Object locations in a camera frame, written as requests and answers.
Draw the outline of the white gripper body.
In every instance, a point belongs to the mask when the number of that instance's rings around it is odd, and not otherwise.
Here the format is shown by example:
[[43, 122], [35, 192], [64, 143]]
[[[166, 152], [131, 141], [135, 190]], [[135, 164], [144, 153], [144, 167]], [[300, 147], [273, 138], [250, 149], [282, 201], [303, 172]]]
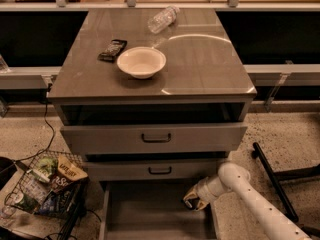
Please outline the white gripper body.
[[206, 177], [195, 185], [198, 204], [207, 205], [222, 195], [221, 181], [217, 176]]

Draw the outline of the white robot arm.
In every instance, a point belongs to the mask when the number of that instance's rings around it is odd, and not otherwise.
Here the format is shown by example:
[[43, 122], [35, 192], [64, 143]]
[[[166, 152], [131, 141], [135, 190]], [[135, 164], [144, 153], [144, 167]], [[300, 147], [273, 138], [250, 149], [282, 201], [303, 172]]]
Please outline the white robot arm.
[[254, 189], [247, 169], [232, 162], [221, 163], [216, 175], [191, 187], [183, 202], [188, 209], [199, 211], [228, 192], [236, 193], [243, 200], [270, 240], [312, 240]]

